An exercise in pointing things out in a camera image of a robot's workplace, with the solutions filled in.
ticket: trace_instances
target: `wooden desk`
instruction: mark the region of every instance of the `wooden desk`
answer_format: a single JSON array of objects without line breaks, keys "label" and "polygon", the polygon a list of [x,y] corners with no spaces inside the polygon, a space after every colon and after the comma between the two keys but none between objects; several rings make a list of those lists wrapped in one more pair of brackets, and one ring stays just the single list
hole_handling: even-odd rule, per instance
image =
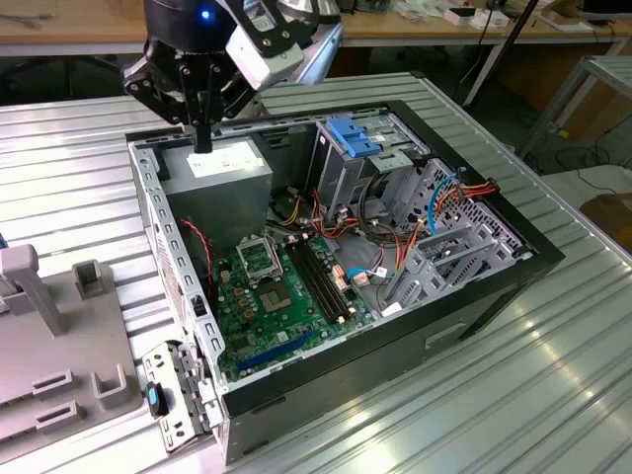
[{"label": "wooden desk", "polygon": [[[473,27],[455,27],[443,18],[427,18],[422,23],[412,23],[395,12],[345,15],[344,25],[344,46],[443,45],[446,40],[464,44],[478,42],[482,33]],[[483,43],[503,42],[513,27],[514,23],[510,22],[504,29],[489,29]],[[613,29],[614,35],[609,27],[595,27],[594,33],[568,34],[541,20],[532,19],[522,30],[518,42],[613,42],[632,36],[632,28],[623,22],[618,22]]]},{"label": "wooden desk", "polygon": [[[66,54],[139,53],[145,41],[145,26],[140,20],[116,16],[108,0],[0,0],[0,13],[33,15],[52,13],[55,18],[42,22],[40,30],[0,22],[0,56],[47,56]],[[428,46],[463,45],[479,41],[481,31],[455,27],[442,18],[427,18],[421,23],[405,20],[399,14],[356,13],[344,15],[342,46]],[[472,102],[491,65],[500,53],[513,23],[505,29],[489,29],[483,44],[492,52],[479,74],[465,104]],[[607,54],[618,54],[632,37],[632,26],[618,22],[611,30],[595,28],[594,33],[565,34],[542,21],[527,23],[517,43],[610,43]]]}]

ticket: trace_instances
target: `slotted aluminum surface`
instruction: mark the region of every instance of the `slotted aluminum surface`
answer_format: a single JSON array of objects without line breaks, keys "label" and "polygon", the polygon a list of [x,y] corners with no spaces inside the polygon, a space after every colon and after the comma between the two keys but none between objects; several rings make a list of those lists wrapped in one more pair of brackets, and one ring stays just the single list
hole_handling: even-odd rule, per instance
[{"label": "slotted aluminum surface", "polygon": [[[282,86],[263,102],[283,114],[384,99],[406,101],[495,177],[567,259],[482,334],[230,470],[629,472],[632,278],[616,247],[425,80],[403,73]],[[122,138],[161,124],[131,99],[0,111],[0,232],[10,244],[36,242],[45,275],[88,258],[110,263],[137,363],[178,335],[141,231]],[[145,404],[0,472],[102,466],[121,473],[223,469],[212,441],[167,460]]]}]

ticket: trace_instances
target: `ram slot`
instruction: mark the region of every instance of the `ram slot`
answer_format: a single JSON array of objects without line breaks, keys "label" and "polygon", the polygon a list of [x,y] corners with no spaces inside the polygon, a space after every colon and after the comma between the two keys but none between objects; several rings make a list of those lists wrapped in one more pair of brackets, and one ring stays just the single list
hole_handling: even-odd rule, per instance
[{"label": "ram slot", "polygon": [[336,324],[341,317],[347,319],[349,309],[345,301],[309,246],[299,244],[289,247],[287,254],[310,294],[316,300],[316,304],[318,304],[327,323]]}]

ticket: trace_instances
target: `blue drive bay latch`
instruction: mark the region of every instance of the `blue drive bay latch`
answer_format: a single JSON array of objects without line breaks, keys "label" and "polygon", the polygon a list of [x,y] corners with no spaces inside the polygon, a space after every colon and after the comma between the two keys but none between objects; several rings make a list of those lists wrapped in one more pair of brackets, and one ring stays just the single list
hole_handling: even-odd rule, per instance
[{"label": "blue drive bay latch", "polygon": [[338,141],[347,146],[347,152],[352,158],[374,155],[382,151],[379,145],[366,136],[364,129],[350,118],[330,118],[327,125],[331,127]]}]

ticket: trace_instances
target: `metal bracket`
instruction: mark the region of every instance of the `metal bracket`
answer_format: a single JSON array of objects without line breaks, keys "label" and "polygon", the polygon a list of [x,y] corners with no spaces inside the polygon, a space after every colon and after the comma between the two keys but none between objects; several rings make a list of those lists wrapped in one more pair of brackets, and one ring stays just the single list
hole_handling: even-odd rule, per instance
[{"label": "metal bracket", "polygon": [[173,452],[211,431],[224,421],[210,379],[202,377],[202,362],[185,344],[170,341],[142,358],[147,378],[160,384],[168,413],[160,419],[165,449]]}]

